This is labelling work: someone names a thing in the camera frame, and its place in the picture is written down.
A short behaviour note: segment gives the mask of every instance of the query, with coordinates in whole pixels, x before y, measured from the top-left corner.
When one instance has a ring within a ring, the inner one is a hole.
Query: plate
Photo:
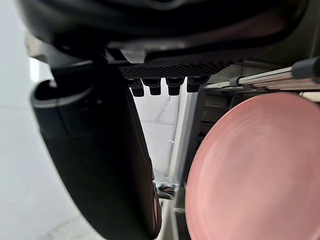
[[[186,190],[192,240],[320,236],[320,109],[290,93],[250,98],[209,131]]]

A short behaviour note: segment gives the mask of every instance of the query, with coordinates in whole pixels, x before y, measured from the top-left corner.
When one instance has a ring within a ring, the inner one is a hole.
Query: white floor
[[[27,57],[25,30],[13,1],[0,1],[0,32],[0,239],[97,240],[40,137],[29,94],[35,81],[50,75],[46,66]],[[138,112],[153,167],[166,172],[179,97],[145,92],[146,97],[136,99]]]

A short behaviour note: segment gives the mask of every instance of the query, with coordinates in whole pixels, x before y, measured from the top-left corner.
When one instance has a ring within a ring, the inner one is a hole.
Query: black grille
[[[126,79],[196,77],[216,74],[232,63],[233,62],[228,61],[218,63],[192,63],[166,67],[129,66],[121,67],[120,70]]]

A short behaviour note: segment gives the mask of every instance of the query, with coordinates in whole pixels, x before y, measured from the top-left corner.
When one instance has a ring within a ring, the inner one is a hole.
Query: pink plate
[[[194,158],[186,219],[193,240],[317,240],[319,107],[271,93],[224,115]]]

